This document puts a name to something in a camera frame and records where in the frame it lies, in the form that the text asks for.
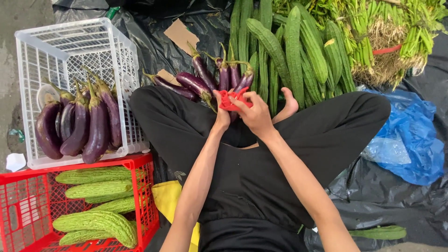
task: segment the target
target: hand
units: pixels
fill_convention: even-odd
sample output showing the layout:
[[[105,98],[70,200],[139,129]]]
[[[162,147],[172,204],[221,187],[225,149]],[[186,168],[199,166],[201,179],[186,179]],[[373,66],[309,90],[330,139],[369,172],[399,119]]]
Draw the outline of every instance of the hand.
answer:
[[[215,95],[216,101],[218,102],[218,114],[216,116],[215,124],[212,129],[216,129],[222,133],[228,129],[230,124],[230,116],[227,111],[224,109],[220,109],[221,105],[221,94],[217,90],[213,90],[213,94]]]
[[[240,108],[238,114],[249,129],[261,140],[271,135],[275,128],[271,121],[271,115],[267,104],[254,91],[243,94],[243,97],[249,99],[253,106],[249,108],[242,101],[230,97],[230,102]]]

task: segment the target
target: concrete ground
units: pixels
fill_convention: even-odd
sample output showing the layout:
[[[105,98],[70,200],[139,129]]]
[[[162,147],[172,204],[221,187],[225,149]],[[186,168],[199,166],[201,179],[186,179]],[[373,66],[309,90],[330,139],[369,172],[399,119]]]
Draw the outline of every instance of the concrete ground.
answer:
[[[26,153],[25,143],[12,129],[22,130],[22,109],[17,70],[14,32],[50,25],[54,22],[51,0],[0,1],[0,172],[6,172],[6,157],[10,153]],[[403,243],[380,252],[448,252],[447,248]]]

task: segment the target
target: red plastic crate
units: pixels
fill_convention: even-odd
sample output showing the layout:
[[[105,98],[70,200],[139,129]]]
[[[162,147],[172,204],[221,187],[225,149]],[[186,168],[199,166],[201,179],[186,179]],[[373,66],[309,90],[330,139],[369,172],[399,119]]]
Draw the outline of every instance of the red plastic crate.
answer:
[[[138,207],[125,217],[137,221],[137,246],[126,248],[116,239],[59,246],[64,233],[54,230],[52,221],[63,214],[86,211],[99,204],[89,204],[84,199],[67,199],[65,190],[73,185],[60,184],[54,180],[55,176],[66,170],[112,165],[123,165],[132,173],[135,204]],[[151,193],[153,169],[152,155],[143,154],[92,165],[68,165],[0,174],[0,232],[4,252],[143,252],[159,228],[159,214]],[[138,189],[137,181],[147,186]],[[148,199],[148,204],[140,208],[139,199],[143,198]]]

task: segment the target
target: blue plastic bag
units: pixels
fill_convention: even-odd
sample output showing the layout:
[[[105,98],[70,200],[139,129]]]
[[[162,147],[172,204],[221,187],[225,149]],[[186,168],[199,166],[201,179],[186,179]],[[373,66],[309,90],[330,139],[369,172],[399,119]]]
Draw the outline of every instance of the blue plastic bag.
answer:
[[[432,124],[434,104],[402,90],[381,95],[390,101],[391,115],[361,155],[409,183],[432,184],[444,174],[444,144]]]

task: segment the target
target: yellow cloth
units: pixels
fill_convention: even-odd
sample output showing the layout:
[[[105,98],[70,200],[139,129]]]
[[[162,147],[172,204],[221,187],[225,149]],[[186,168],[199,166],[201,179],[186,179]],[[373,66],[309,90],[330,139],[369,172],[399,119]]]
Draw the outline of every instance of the yellow cloth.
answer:
[[[174,210],[176,210],[177,201],[181,195],[182,186],[179,181],[168,181],[154,185],[152,188],[155,206],[172,223],[174,219]],[[196,223],[191,235],[189,252],[198,252],[199,244],[199,223]]]

